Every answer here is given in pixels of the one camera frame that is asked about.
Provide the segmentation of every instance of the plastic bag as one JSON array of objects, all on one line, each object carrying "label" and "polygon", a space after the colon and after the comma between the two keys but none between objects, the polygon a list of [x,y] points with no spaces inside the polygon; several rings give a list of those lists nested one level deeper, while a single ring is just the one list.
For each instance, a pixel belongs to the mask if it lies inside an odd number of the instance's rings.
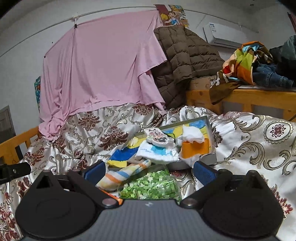
[{"label": "plastic bag", "polygon": [[180,189],[175,178],[165,165],[153,165],[120,186],[122,199],[176,199],[182,200]]}]

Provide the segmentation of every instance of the floral patterned bedspread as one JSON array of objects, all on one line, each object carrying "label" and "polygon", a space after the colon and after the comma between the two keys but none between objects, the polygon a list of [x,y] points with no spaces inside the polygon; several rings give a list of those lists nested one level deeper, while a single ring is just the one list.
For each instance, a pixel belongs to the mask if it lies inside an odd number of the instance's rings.
[{"label": "floral patterned bedspread", "polygon": [[[22,161],[31,165],[30,175],[0,186],[0,240],[20,239],[15,222],[17,205],[39,173],[50,169],[64,174],[71,169],[85,169],[96,161],[107,160],[135,133],[145,127],[157,127],[207,116],[215,138],[218,164],[234,174],[257,170],[279,201],[283,224],[277,234],[282,241],[296,240],[296,125],[264,115],[228,112],[217,116],[202,107],[171,109],[164,116],[152,106],[125,104],[76,114],[68,119],[58,140],[38,138],[28,148]],[[190,171],[172,173],[182,196],[202,185]]]}]

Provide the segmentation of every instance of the wooden railing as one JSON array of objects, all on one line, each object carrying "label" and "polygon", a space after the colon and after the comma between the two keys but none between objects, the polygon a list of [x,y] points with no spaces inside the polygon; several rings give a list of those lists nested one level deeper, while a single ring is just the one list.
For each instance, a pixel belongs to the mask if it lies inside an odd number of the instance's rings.
[{"label": "wooden railing", "polygon": [[[216,114],[223,113],[222,103],[212,105],[209,90],[187,91],[186,95],[188,105],[203,106]],[[253,112],[253,105],[283,109],[282,118],[285,120],[296,114],[296,92],[236,89],[222,102],[240,103],[243,112]]]},{"label": "wooden railing", "polygon": [[20,160],[17,156],[15,148],[22,143],[26,144],[26,147],[29,148],[31,145],[31,140],[33,136],[39,133],[38,126],[32,128],[20,135],[17,135],[3,143],[0,144],[0,157],[3,158],[4,162],[8,165],[18,163]]}]

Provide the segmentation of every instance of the air conditioner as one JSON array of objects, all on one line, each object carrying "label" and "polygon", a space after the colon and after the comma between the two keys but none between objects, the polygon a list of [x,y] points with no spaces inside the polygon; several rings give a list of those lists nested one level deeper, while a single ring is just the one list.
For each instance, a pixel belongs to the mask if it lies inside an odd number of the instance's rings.
[{"label": "air conditioner", "polygon": [[246,34],[235,28],[218,23],[209,23],[203,27],[207,42],[211,45],[237,49],[249,42]]}]

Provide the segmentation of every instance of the poster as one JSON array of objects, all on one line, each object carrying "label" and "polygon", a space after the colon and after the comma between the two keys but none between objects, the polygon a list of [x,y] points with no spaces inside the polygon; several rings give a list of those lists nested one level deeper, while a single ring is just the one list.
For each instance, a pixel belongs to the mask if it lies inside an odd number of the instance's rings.
[{"label": "poster", "polygon": [[155,4],[164,26],[183,25],[189,28],[184,9],[179,5]]}]

